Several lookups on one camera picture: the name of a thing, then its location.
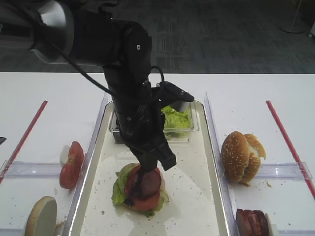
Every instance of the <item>table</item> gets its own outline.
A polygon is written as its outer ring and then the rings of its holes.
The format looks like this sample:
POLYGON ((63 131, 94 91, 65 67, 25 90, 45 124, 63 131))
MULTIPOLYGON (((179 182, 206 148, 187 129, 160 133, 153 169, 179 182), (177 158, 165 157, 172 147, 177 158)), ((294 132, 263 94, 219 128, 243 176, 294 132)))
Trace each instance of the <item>table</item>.
MULTIPOLYGON (((91 76, 106 84, 103 74, 91 76)), ((315 176, 314 75, 166 74, 165 79, 198 101, 203 102, 208 94, 219 143, 233 130, 252 132, 264 144, 269 163, 294 162, 265 104, 271 100, 301 159, 315 176)), ((159 75, 150 75, 150 80, 154 85, 159 75)), ((48 101, 47 107, 16 160, 59 162, 62 148, 73 140, 86 151, 103 96, 80 74, 0 73, 0 136, 7 138, 0 146, 0 165, 10 157, 43 100, 48 101)), ((314 205, 305 188, 300 194, 303 207, 314 205)), ((314 230, 303 223, 301 227, 314 230)))

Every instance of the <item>tomato slice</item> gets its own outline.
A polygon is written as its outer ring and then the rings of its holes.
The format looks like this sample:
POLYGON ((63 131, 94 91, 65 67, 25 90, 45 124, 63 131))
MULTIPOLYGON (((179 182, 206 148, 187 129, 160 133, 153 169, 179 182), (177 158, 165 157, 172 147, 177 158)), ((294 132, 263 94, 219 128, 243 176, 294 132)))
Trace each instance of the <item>tomato slice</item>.
MULTIPOLYGON (((129 174, 127 183, 125 186, 125 193, 128 196, 131 190, 131 187, 137 180, 137 171, 140 169, 140 165, 135 167, 129 174)), ((137 198, 129 197, 134 205, 132 208, 139 211, 153 210, 158 205, 158 200, 160 197, 160 185, 161 185, 161 176, 159 174, 159 169, 156 168, 153 170, 154 173, 145 173, 145 175, 150 175, 148 177, 144 176, 142 181, 142 189, 146 189, 144 192, 147 192, 148 195, 146 198, 137 198)))
POLYGON ((71 189, 75 187, 80 175, 83 160, 84 154, 82 147, 75 141, 70 147, 68 160, 60 172, 59 184, 62 188, 71 189))

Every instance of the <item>red tomato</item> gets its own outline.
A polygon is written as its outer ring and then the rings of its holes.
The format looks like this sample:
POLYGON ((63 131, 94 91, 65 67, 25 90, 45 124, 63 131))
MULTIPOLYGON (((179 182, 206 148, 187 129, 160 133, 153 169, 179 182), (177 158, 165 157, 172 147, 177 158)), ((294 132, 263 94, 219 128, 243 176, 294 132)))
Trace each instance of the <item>red tomato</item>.
POLYGON ((68 160, 60 172, 59 183, 62 188, 71 189, 75 187, 80 175, 83 160, 84 154, 82 147, 75 141, 70 147, 68 160))
MULTIPOLYGON (((140 169, 140 165, 135 167, 130 172, 130 174, 128 176, 127 183, 126 183, 126 186, 125 186, 125 193, 126 193, 127 196, 128 196, 128 194, 130 192, 132 184, 135 181, 135 176, 136 176, 137 171, 139 169, 140 169)), ((154 171, 156 171, 159 174, 159 169, 158 168, 154 169, 154 171)), ((130 199, 133 200, 133 203, 134 203, 132 208, 134 210, 140 210, 140 211, 153 210, 154 208, 156 208, 157 205, 158 205, 159 197, 160 197, 159 186, 158 186, 158 190, 156 191, 156 193, 154 195, 146 198, 146 199, 130 197, 130 199)))

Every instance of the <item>red straw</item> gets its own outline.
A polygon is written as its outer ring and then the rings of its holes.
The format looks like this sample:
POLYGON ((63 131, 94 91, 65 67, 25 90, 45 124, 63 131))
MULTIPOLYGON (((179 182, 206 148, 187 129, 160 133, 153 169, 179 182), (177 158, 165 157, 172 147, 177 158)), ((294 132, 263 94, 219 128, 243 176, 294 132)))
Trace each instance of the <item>red straw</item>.
POLYGON ((14 161, 14 159, 17 156, 17 154, 21 150, 21 148, 22 148, 26 138, 30 134, 31 130, 33 129, 34 125, 36 124, 38 118, 40 117, 40 115, 43 112, 44 108, 46 107, 47 103, 48 103, 47 101, 43 101, 43 103, 41 104, 40 108, 38 109, 36 115, 34 116, 33 120, 29 124, 27 130, 25 131, 24 135, 22 136, 21 140, 19 141, 18 145, 16 146, 14 152, 12 153, 11 157, 9 158, 9 161, 7 162, 6 166, 4 167, 2 176, 0 177, 0 183, 3 181, 4 174, 8 171, 8 169, 10 168, 12 162, 14 161))
MULTIPOLYGON (((279 129, 280 129, 280 131, 281 131, 281 133, 283 135, 283 137, 284 137, 284 140, 285 140, 287 146, 289 147, 289 149, 290 149, 290 151, 291 151, 295 161, 298 162, 298 163, 301 163, 302 161, 301 161, 299 155, 297 154, 297 151, 295 150, 295 148, 294 148, 294 146, 293 146, 293 144, 292 144, 288 134, 286 133, 286 131, 284 129, 284 126, 282 125, 282 123, 281 123, 281 121, 280 121, 280 119, 279 119, 279 117, 278 117, 278 115, 276 113, 276 110, 274 109, 274 107, 272 106, 272 104, 271 104, 271 102, 269 100, 266 101, 266 103, 267 103, 267 106, 268 106, 272 116, 274 117, 274 119, 275 119, 275 121, 276 121, 276 123, 277 123, 277 125, 278 125, 278 127, 279 127, 279 129)), ((304 174, 305 171, 304 171, 303 166, 300 165, 300 168, 301 168, 302 173, 304 174)), ((306 182, 307 186, 309 187, 309 189, 310 189, 310 191, 311 191, 311 193, 312 193, 312 195, 313 195, 313 197, 315 199, 315 187, 314 187, 312 181, 310 179, 306 179, 305 175, 304 175, 304 179, 305 179, 305 182, 306 182)))

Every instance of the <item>floor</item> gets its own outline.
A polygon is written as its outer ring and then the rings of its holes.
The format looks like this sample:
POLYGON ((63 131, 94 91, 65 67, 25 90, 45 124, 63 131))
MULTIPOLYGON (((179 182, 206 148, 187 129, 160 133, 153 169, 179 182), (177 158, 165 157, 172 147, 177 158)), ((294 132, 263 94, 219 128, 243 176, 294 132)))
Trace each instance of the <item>floor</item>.
MULTIPOLYGON (((112 12, 149 32, 165 73, 315 73, 315 40, 278 28, 293 18, 290 0, 123 0, 112 12)), ((0 49, 0 71, 75 72, 12 49, 0 49)))

